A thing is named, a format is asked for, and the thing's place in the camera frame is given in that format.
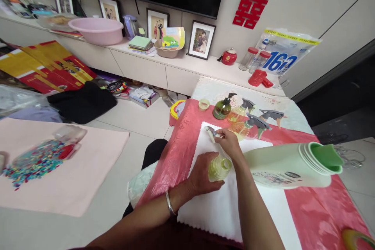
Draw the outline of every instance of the green book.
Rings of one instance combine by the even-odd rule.
[[[151,39],[136,35],[130,42],[129,46],[136,49],[147,50]]]

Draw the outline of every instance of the framed photo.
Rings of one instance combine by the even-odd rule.
[[[120,15],[120,2],[117,0],[98,0],[102,17],[110,20],[123,22]]]
[[[147,8],[147,36],[155,42],[161,39],[161,29],[168,27],[169,14]]]
[[[193,28],[191,30],[187,54],[207,60],[210,53],[215,28],[215,25],[193,20]]]
[[[56,9],[59,13],[74,14],[76,12],[75,0],[55,0]]]

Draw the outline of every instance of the leg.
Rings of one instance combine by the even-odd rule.
[[[165,139],[156,139],[148,145],[148,147],[146,148],[145,156],[143,158],[141,170],[145,169],[146,167],[149,167],[151,164],[155,163],[160,159],[161,153],[163,152],[167,143],[168,141]],[[122,217],[129,215],[131,212],[133,212],[133,207],[129,203]]]

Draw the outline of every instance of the silver bracelet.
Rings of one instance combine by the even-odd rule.
[[[171,205],[171,201],[169,200],[168,190],[167,190],[167,192],[165,193],[165,196],[166,196],[166,198],[167,198],[168,209],[169,209],[169,213],[171,213],[171,217],[176,216],[176,214],[173,212],[172,205]]]

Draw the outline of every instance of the colorful beads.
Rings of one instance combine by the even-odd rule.
[[[40,179],[55,170],[64,160],[60,159],[64,143],[58,140],[44,141],[37,147],[17,157],[5,169],[5,176],[12,179],[13,186],[18,190],[21,184],[32,179]]]

